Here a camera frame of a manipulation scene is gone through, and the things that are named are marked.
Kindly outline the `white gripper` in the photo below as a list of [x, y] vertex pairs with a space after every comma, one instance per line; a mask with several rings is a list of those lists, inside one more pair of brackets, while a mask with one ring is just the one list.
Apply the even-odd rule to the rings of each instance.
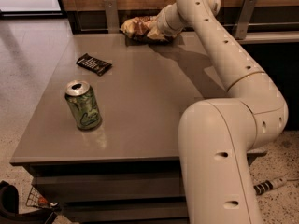
[[157, 16], [157, 27], [147, 33], [147, 38], [152, 40], [164, 40], [164, 36], [179, 34], [188, 23], [178, 13], [177, 4], [167, 5]]

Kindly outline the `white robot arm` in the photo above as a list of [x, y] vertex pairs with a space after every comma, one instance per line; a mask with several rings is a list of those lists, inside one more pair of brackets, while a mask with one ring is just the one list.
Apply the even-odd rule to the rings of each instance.
[[162, 9], [163, 35], [190, 26], [227, 93], [189, 106], [178, 126], [178, 152], [190, 224], [263, 224], [248, 151], [274, 141], [288, 120], [271, 78], [219, 24], [220, 0], [176, 0]]

